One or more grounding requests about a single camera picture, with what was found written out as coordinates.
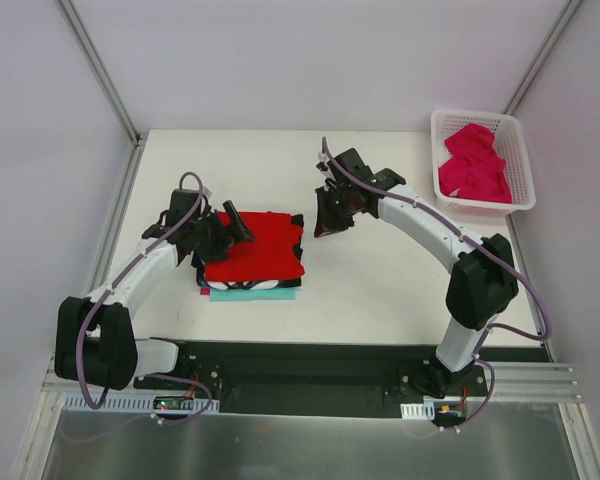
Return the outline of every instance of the gray wall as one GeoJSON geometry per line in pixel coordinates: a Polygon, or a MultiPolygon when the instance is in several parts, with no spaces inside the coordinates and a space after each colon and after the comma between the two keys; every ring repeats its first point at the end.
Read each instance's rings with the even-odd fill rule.
{"type": "Polygon", "coordinates": [[[600,439],[600,0],[588,2],[519,112],[538,202],[516,217],[600,439]]]}
{"type": "Polygon", "coordinates": [[[141,130],[427,131],[501,111],[565,0],[76,0],[141,130]]]}
{"type": "Polygon", "coordinates": [[[129,146],[54,2],[0,1],[0,479],[63,297],[84,293],[129,146]]]}

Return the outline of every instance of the white laundry basket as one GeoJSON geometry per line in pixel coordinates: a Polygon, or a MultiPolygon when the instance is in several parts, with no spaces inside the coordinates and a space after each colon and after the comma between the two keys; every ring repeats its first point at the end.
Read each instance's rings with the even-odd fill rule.
{"type": "Polygon", "coordinates": [[[468,110],[436,110],[431,114],[431,149],[433,159],[433,189],[438,207],[448,212],[504,216],[516,210],[529,210],[536,203],[529,156],[520,122],[510,115],[468,110]],[[495,135],[493,146],[498,156],[507,161],[507,179],[513,203],[495,203],[448,197],[440,191],[438,168],[451,158],[444,141],[469,123],[482,125],[495,135]]]}

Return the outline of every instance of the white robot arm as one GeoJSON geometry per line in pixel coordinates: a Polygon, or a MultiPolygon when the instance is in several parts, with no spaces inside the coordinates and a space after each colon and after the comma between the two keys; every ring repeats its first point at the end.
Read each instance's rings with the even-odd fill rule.
{"type": "Polygon", "coordinates": [[[131,320],[154,287],[193,251],[210,263],[227,258],[237,243],[255,239],[233,204],[227,201],[223,207],[229,217],[226,226],[206,196],[174,190],[169,210],[143,233],[125,267],[86,297],[68,297],[60,305],[54,360],[59,377],[121,390],[135,377],[173,370],[178,346],[166,340],[136,340],[131,320]],[[202,199],[204,208],[196,206],[202,199]],[[85,322],[88,326],[81,333],[85,322]],[[86,331],[94,334],[86,336],[86,331]]]}
{"type": "MultiPolygon", "coordinates": [[[[462,231],[470,238],[481,238],[480,234],[465,230],[429,205],[392,170],[373,173],[355,149],[335,158],[323,151],[318,159],[317,168],[327,180],[325,186],[316,189],[316,237],[342,232],[354,225],[353,215],[370,213],[416,240],[451,275],[446,298],[451,313],[447,331],[422,374],[409,382],[420,393],[443,398],[471,369],[487,326],[517,295],[515,277],[487,260],[452,230],[462,231]],[[376,193],[362,188],[360,182],[376,193]],[[414,203],[395,197],[412,199],[414,203]],[[444,223],[436,217],[444,218],[444,223]]],[[[483,247],[513,265],[511,246],[501,235],[483,238],[483,247]]]]}

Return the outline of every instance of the pink towel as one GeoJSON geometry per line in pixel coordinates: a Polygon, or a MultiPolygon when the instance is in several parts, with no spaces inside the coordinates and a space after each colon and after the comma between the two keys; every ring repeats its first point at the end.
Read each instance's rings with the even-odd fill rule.
{"type": "Polygon", "coordinates": [[[488,128],[470,123],[445,140],[452,157],[438,169],[440,191],[448,197],[512,203],[504,176],[506,160],[493,149],[488,128]]]}

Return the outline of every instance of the white tabletop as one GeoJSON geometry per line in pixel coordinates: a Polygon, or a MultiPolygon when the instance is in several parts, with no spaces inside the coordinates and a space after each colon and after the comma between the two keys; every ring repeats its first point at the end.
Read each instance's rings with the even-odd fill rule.
{"type": "MultiPolygon", "coordinates": [[[[150,133],[113,257],[117,269],[142,232],[169,205],[180,175],[198,173],[221,208],[233,200],[243,211],[302,213],[306,269],[296,300],[211,303],[201,296],[189,259],[147,298],[136,317],[136,338],[187,340],[437,344],[449,321],[444,298],[449,274],[426,250],[396,228],[357,215],[347,232],[314,239],[315,168],[326,134],[335,154],[355,147],[374,170],[389,167],[434,203],[431,143],[424,133],[154,130],[150,133]]],[[[195,180],[188,179],[191,187],[195,180]]],[[[454,216],[472,230],[509,237],[503,218],[454,216]]],[[[501,322],[535,331],[526,295],[501,322]]],[[[534,342],[505,331],[488,345],[534,342]]]]}

